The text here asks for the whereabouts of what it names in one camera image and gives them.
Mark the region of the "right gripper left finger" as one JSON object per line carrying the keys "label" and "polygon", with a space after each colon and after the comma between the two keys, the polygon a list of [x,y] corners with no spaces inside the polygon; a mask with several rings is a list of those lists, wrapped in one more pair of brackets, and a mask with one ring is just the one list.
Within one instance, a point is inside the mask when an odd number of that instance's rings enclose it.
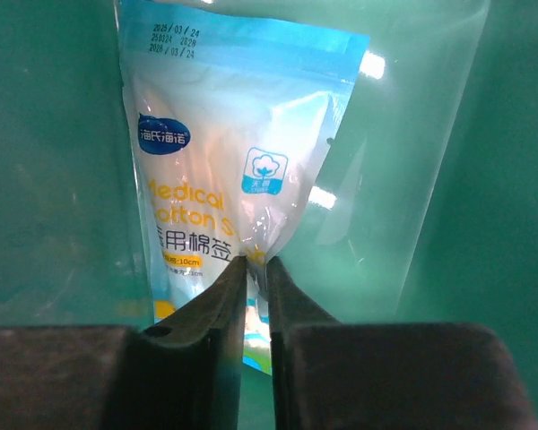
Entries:
{"label": "right gripper left finger", "polygon": [[128,332],[103,428],[237,428],[246,293],[247,262],[236,257],[172,315]]}

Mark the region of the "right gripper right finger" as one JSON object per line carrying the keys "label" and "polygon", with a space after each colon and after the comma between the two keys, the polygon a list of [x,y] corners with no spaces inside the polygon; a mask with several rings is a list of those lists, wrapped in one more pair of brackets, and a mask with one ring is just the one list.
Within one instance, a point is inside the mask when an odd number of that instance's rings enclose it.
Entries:
{"label": "right gripper right finger", "polygon": [[280,429],[538,429],[512,356],[470,323],[343,324],[266,268]]}

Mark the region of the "teal medicine kit box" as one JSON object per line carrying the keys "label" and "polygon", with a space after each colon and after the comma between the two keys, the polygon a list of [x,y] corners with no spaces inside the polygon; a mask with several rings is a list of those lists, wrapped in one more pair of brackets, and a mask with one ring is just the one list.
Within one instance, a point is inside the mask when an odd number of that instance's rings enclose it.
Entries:
{"label": "teal medicine kit box", "polygon": [[[203,1],[370,37],[281,258],[345,323],[464,321],[538,415],[538,1]],[[0,1],[0,325],[151,321],[110,1]]]}

